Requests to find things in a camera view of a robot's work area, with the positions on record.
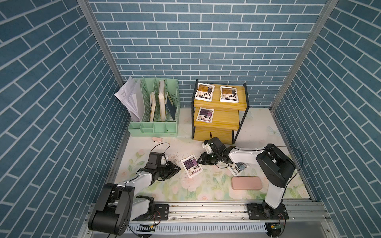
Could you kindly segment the purple coffee bag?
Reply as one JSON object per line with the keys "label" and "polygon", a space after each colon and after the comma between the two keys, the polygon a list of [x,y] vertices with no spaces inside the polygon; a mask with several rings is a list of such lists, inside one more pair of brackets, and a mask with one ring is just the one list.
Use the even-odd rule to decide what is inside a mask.
{"label": "purple coffee bag", "polygon": [[214,109],[200,108],[196,117],[197,122],[212,123]]}
{"label": "purple coffee bag", "polygon": [[197,162],[195,155],[191,155],[181,160],[181,165],[185,169],[186,175],[188,178],[193,178],[203,172],[203,168]]}

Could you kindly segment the orange coffee bag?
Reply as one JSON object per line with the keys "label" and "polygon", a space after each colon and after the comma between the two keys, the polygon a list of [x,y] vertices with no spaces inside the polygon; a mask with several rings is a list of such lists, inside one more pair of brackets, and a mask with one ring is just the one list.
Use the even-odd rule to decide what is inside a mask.
{"label": "orange coffee bag", "polygon": [[226,86],[221,86],[220,87],[220,102],[224,103],[238,103],[238,90],[233,87],[226,87]]}
{"label": "orange coffee bag", "polygon": [[198,83],[194,98],[196,100],[211,102],[214,89],[215,89],[214,85]]}

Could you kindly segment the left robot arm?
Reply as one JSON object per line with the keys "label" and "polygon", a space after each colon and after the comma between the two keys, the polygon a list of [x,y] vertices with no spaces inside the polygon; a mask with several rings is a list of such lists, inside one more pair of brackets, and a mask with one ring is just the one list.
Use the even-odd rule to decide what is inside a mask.
{"label": "left robot arm", "polygon": [[156,205],[154,198],[138,195],[156,181],[166,181],[181,168],[166,159],[164,153],[151,152],[145,167],[135,177],[120,183],[103,186],[88,221],[88,229],[109,235],[121,236],[130,228],[130,221],[152,221],[142,228],[155,231],[161,220],[167,220],[168,205]]}

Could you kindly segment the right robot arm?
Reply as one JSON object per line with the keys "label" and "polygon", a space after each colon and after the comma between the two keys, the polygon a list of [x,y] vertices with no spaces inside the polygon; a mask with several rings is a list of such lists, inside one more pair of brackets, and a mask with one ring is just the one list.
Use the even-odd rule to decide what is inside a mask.
{"label": "right robot arm", "polygon": [[245,163],[259,165],[269,185],[262,203],[247,205],[251,220],[287,220],[289,219],[283,196],[289,182],[295,177],[295,163],[276,145],[269,143],[260,149],[242,149],[225,146],[219,138],[214,137],[203,142],[202,153],[198,162],[202,165],[216,165],[224,162],[228,165]]}

